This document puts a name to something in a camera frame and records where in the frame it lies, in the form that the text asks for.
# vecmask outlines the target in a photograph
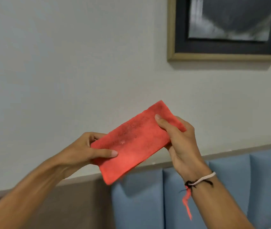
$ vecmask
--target person's left hand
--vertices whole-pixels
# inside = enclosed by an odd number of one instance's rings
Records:
[[[91,160],[94,158],[116,157],[117,151],[115,150],[90,148],[92,142],[104,135],[97,132],[85,132],[60,153],[50,158],[49,162],[55,162],[63,174],[62,179],[65,179],[85,165],[91,164]]]

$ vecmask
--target blue headboard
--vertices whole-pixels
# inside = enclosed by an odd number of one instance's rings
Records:
[[[271,228],[271,150],[207,161],[256,229]],[[205,229],[192,199],[182,203],[182,178],[173,168],[126,175],[112,186],[116,229]]]

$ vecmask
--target picture frame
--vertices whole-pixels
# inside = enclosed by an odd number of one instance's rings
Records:
[[[271,61],[271,44],[267,50],[267,42],[186,39],[187,32],[183,27],[185,27],[184,25],[187,24],[187,21],[185,16],[182,15],[189,15],[190,13],[183,13],[183,11],[187,11],[187,9],[183,10],[187,6],[183,3],[184,1],[190,2],[190,0],[168,0],[167,60],[169,62],[209,60]],[[236,47],[235,51],[227,53],[234,47]],[[245,48],[245,51],[248,50],[250,52],[240,53],[241,48]]]

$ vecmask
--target gold picture frame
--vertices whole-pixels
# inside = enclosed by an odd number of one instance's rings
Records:
[[[210,53],[177,53],[176,37],[176,0],[168,0],[167,22],[167,60],[168,61],[271,61],[271,55],[255,54],[210,54]]]

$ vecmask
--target white string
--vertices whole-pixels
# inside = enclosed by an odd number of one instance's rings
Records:
[[[206,180],[206,179],[209,179],[211,177],[214,177],[216,175],[215,172],[211,173],[210,175],[207,175],[207,176],[204,176],[202,178],[200,178],[198,181],[196,181],[195,183],[193,184],[189,184],[190,186],[194,186],[194,185],[197,185],[198,183],[202,182],[203,180]]]

